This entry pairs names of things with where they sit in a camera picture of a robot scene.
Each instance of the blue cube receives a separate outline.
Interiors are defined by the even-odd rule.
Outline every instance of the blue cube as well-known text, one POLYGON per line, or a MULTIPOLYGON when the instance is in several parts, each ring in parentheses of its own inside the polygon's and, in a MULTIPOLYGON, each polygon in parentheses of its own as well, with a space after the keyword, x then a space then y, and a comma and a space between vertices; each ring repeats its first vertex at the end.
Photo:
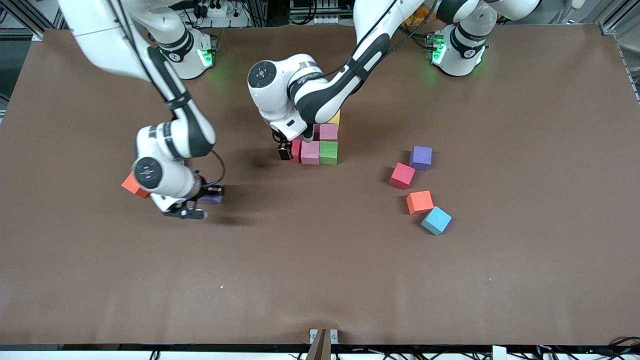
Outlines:
POLYGON ((430 147, 414 146, 409 158, 409 166, 415 170, 427 171, 431 166, 431 155, 433 150, 430 147))
POLYGON ((449 222, 451 221, 451 216, 439 207, 433 208, 429 215, 422 221, 422 226, 424 226, 427 230, 431 231, 434 235, 440 235, 447 228, 449 222))

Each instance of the green cube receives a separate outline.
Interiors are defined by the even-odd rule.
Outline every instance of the green cube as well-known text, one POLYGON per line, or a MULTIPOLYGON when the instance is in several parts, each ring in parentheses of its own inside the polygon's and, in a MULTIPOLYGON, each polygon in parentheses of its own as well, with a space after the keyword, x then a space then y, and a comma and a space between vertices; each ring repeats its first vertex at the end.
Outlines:
POLYGON ((337 142, 320 142, 320 164, 338 165, 337 142))

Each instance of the cube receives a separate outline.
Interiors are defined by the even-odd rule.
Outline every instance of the cube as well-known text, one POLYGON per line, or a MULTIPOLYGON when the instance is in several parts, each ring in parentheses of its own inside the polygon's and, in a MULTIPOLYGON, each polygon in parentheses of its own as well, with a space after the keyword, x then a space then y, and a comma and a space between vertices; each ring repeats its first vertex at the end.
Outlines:
POLYGON ((293 156, 290 160, 291 162, 294 162, 294 163, 300 162, 300 148, 302 146, 301 142, 302 141, 300 141, 300 139, 294 139, 291 142, 291 156, 293 156))
POLYGON ((440 235, 444 232, 444 229, 447 228, 450 221, 451 216, 436 206, 431 210, 429 215, 424 218, 422 226, 431 231, 434 235, 440 235))
POLYGON ((209 204, 222 204, 222 195, 204 195, 200 200, 209 204))
POLYGON ((409 159, 409 166, 415 170, 427 171, 431 166, 431 155, 433 150, 430 147, 414 146, 409 159))
POLYGON ((431 192, 415 192, 406 197, 406 204, 409 207, 409 215, 426 214, 433 209, 431 192))
POLYGON ((302 142, 300 162, 304 165, 320 165, 320 142, 302 142))
POLYGON ((132 172, 129 174, 129 176, 127 176, 127 179, 125 179, 124 183, 122 183, 121 186, 129 190, 131 193, 141 197, 142 199, 146 199, 149 196, 148 192, 140 188, 140 185, 136 181, 136 178, 134 177, 132 172))
POLYGON ((320 141, 320 164, 338 165, 338 143, 320 141))
POLYGON ((338 124, 321 124, 320 141, 338 141, 338 124))
POLYGON ((340 127, 340 110, 333 116, 331 120, 327 124, 336 124, 340 127))
POLYGON ((396 164, 396 168, 394 169, 394 173, 391 174, 391 179, 389 179, 389 184, 395 186, 396 188, 400 188, 402 190, 406 190, 409 188, 411 184, 411 179, 415 174, 415 169, 412 167, 408 167, 403 163, 396 164))

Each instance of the yellow cube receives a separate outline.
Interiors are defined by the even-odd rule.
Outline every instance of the yellow cube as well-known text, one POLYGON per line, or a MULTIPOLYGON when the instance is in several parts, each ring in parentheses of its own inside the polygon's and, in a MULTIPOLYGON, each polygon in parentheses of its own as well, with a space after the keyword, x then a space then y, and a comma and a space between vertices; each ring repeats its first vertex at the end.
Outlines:
POLYGON ((329 120, 329 124, 336 124, 338 128, 340 128, 340 110, 335 114, 335 116, 329 120))

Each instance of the pink cube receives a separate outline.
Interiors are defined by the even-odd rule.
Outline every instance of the pink cube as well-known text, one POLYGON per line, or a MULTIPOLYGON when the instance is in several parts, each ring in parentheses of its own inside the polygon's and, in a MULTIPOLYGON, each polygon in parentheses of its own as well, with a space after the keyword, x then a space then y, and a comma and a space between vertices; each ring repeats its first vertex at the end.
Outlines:
POLYGON ((320 165, 320 142, 302 142, 300 162, 304 165, 320 165))
POLYGON ((293 155, 293 157, 291 158, 290 161, 294 163, 300 162, 300 147, 301 147, 300 143, 301 143, 300 139, 294 139, 291 142, 291 155, 293 155))
POLYGON ((320 140, 338 141, 338 124, 320 125, 320 140))
POLYGON ((389 184, 395 186, 396 188, 405 190, 409 188, 414 173, 414 168, 403 163, 398 163, 396 165, 396 168, 394 169, 394 173, 391 175, 391 179, 389 179, 389 184))

